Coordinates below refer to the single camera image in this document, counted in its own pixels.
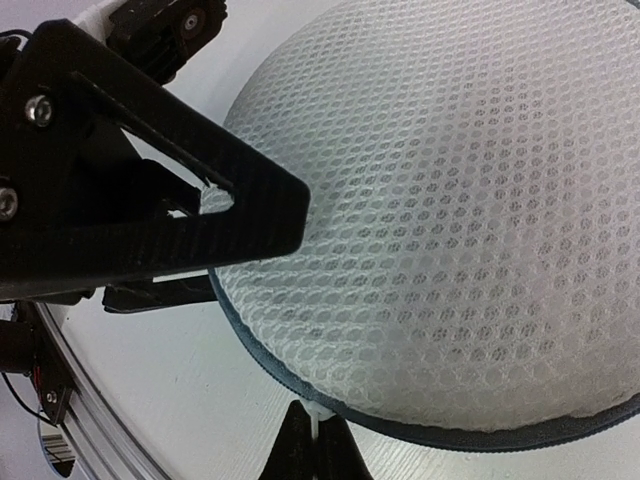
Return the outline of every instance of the mesh laundry bag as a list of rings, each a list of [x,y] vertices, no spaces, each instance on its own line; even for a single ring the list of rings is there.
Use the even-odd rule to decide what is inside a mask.
[[[633,5],[348,1],[264,62],[226,125],[312,191],[296,254],[213,273],[282,383],[449,448],[635,412]]]

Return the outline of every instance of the silver screw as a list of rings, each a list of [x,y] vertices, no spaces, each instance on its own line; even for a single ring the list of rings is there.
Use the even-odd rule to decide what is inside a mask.
[[[13,188],[0,187],[0,222],[8,222],[18,213],[18,194]]]
[[[189,15],[187,19],[184,21],[184,29],[187,32],[190,32],[191,30],[193,30],[198,26],[198,22],[199,22],[198,16],[195,13],[193,13]]]
[[[53,120],[53,102],[46,95],[36,95],[27,101],[24,112],[36,127],[48,127]]]

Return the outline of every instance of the white tabletop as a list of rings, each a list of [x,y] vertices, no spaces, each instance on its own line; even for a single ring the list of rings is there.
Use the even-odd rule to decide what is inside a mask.
[[[222,34],[170,87],[220,123],[259,63],[338,1],[227,3]],[[119,316],[102,312],[96,295],[68,312],[63,332],[112,407],[174,478],[258,477],[294,396],[253,361],[216,304]],[[635,479],[640,471],[638,419],[570,445],[500,455],[444,452],[353,431],[376,479]]]

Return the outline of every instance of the white mesh fabric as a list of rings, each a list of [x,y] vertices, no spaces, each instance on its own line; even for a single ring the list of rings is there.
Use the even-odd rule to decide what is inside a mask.
[[[218,270],[242,322],[361,412],[492,431],[640,392],[640,12],[354,0],[227,126],[308,183],[303,247]]]

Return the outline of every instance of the bolt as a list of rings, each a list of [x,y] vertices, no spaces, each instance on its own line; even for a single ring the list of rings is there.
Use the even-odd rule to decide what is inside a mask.
[[[13,188],[0,187],[0,222],[8,222],[18,213],[18,194]]]
[[[195,13],[192,13],[184,21],[184,29],[187,32],[190,32],[191,30],[193,30],[198,26],[198,22],[199,22],[198,16]]]
[[[25,106],[27,120],[36,127],[48,127],[53,120],[53,102],[46,95],[31,97]]]

